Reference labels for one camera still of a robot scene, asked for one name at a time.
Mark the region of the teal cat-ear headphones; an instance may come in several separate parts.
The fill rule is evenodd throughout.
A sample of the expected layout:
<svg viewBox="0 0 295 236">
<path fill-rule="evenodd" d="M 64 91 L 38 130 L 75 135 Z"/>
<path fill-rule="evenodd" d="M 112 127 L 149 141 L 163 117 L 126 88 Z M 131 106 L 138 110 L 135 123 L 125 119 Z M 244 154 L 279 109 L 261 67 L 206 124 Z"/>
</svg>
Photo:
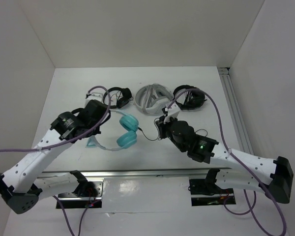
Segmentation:
<svg viewBox="0 0 295 236">
<path fill-rule="evenodd" d="M 119 119 L 120 125 L 127 131 L 125 134 L 120 136 L 116 143 L 118 147 L 116 148 L 107 148 L 102 146 L 96 139 L 95 136 L 91 136 L 88 139 L 86 148 L 100 148 L 106 151 L 120 151 L 122 149 L 127 149 L 137 142 L 137 131 L 139 129 L 138 120 L 131 114 L 125 113 L 123 111 L 113 110 L 112 112 L 120 114 L 121 118 Z"/>
</svg>

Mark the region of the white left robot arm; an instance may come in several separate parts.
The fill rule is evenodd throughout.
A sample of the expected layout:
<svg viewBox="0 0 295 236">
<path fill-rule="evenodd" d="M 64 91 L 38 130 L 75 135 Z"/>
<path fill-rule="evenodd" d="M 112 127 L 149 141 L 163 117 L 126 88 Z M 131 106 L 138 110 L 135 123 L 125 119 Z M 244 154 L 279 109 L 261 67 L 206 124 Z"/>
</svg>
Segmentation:
<svg viewBox="0 0 295 236">
<path fill-rule="evenodd" d="M 109 110 L 107 105 L 91 100 L 85 108 L 77 109 L 76 115 L 73 112 L 60 114 L 34 149 L 27 149 L 23 159 L 0 173 L 0 195 L 5 203 L 16 214 L 23 214 L 39 200 L 53 195 L 71 192 L 76 196 L 95 196 L 95 185 L 80 171 L 48 178 L 39 176 L 77 140 L 99 134 Z"/>
</svg>

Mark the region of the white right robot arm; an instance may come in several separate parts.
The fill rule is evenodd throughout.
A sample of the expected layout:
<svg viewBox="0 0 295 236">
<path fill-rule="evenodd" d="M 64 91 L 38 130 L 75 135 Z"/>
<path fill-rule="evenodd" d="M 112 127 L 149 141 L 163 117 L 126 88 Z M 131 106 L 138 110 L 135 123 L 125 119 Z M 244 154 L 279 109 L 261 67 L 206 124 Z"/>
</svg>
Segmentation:
<svg viewBox="0 0 295 236">
<path fill-rule="evenodd" d="M 276 202 L 288 204 L 294 173 L 287 158 L 262 158 L 232 148 L 226 148 L 218 141 L 198 135 L 186 121 L 171 118 L 169 122 L 161 117 L 156 122 L 161 139 L 168 138 L 181 152 L 199 163 L 218 165 L 238 171 L 232 175 L 222 170 L 210 170 L 205 188 L 210 193 L 219 189 L 242 188 L 263 192 Z"/>
</svg>

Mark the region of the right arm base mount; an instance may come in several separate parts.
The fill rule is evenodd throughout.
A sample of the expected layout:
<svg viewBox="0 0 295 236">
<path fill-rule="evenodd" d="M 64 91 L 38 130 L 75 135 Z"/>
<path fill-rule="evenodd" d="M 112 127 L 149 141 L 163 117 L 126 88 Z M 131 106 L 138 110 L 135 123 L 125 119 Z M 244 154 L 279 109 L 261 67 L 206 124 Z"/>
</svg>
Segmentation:
<svg viewBox="0 0 295 236">
<path fill-rule="evenodd" d="M 190 179 L 188 190 L 191 194 L 191 205 L 198 206 L 217 206 L 235 205 L 236 199 L 234 190 L 221 189 L 216 185 L 210 185 L 204 179 Z"/>
</svg>

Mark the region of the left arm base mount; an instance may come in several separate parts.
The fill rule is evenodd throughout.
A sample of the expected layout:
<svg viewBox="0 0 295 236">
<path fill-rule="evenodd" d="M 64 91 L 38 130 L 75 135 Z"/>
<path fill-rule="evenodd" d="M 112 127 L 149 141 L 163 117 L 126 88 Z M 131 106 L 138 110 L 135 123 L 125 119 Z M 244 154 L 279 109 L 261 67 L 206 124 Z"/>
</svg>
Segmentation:
<svg viewBox="0 0 295 236">
<path fill-rule="evenodd" d="M 104 189 L 103 178 L 90 178 L 94 184 L 92 190 L 86 190 L 83 195 L 77 196 L 73 193 L 61 193 L 57 197 L 65 209 L 102 208 L 102 195 Z"/>
</svg>

